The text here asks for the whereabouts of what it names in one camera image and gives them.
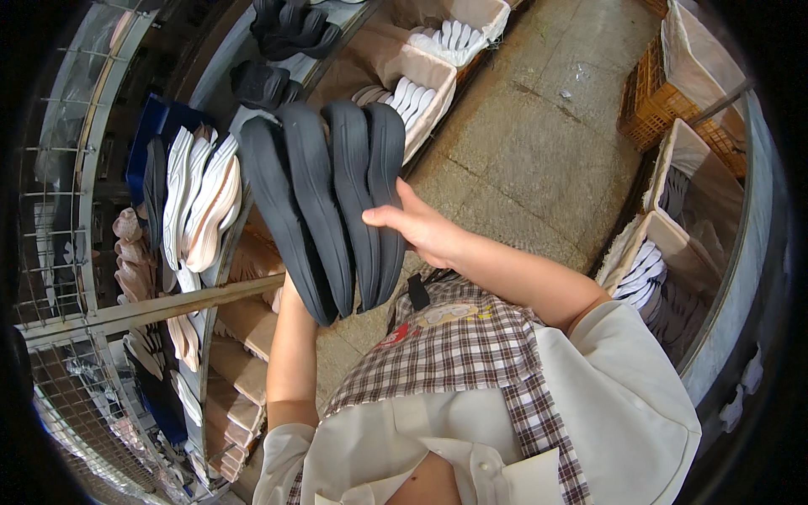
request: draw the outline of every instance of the person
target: person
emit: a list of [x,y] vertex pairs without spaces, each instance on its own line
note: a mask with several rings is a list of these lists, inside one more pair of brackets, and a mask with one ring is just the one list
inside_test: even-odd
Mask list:
[[253,504],[673,502],[701,425],[637,310],[397,190],[402,210],[363,220],[432,272],[397,295],[321,422],[318,328],[287,276]]

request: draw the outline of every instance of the wire grid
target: wire grid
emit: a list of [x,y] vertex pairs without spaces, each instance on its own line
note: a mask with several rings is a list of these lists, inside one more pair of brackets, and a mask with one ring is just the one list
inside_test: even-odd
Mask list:
[[[111,23],[117,21],[115,31],[106,27],[108,44],[97,37],[97,32],[88,30],[81,35],[77,33],[69,47],[57,49],[64,56],[53,88],[48,96],[37,95],[32,99],[22,135],[23,146],[15,151],[20,273],[15,322],[25,329],[32,322],[44,325],[86,314],[87,299],[95,296],[91,269],[90,278],[82,278],[82,266],[91,261],[91,251],[86,250],[86,244],[90,243],[86,234],[91,226],[90,222],[81,222],[78,215],[84,156],[95,152],[86,137],[95,110],[111,105],[98,101],[106,82],[106,69],[113,61],[125,61],[116,54],[144,2],[132,1],[132,7],[123,4],[124,0],[119,1],[94,0],[90,7],[95,7],[99,17],[106,15]],[[98,42],[103,50],[95,47]],[[88,86],[73,89],[67,86],[83,78],[86,79],[83,84]],[[60,79],[66,82],[61,89],[57,85]],[[53,121],[44,133],[48,115]]]
[[28,351],[40,418],[85,489],[107,503],[121,495],[165,503],[162,488],[172,477],[141,430],[105,337]]

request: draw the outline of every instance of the plaid apron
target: plaid apron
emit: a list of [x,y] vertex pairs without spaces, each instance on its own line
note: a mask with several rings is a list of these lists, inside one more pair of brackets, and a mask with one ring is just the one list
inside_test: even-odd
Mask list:
[[[564,502],[592,503],[541,372],[532,324],[541,322],[533,311],[510,305],[453,271],[433,271],[423,284],[430,305],[415,311],[407,288],[397,295],[388,335],[348,373],[324,417],[408,394],[500,388],[524,457],[558,448]],[[302,477],[303,470],[287,503],[300,502]]]

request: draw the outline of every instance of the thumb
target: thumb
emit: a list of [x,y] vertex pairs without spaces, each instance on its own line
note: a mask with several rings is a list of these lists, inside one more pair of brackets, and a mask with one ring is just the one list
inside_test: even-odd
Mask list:
[[369,208],[362,213],[362,221],[370,226],[389,226],[390,228],[402,231],[402,227],[409,221],[409,217],[400,208],[393,205],[382,205],[381,207]]

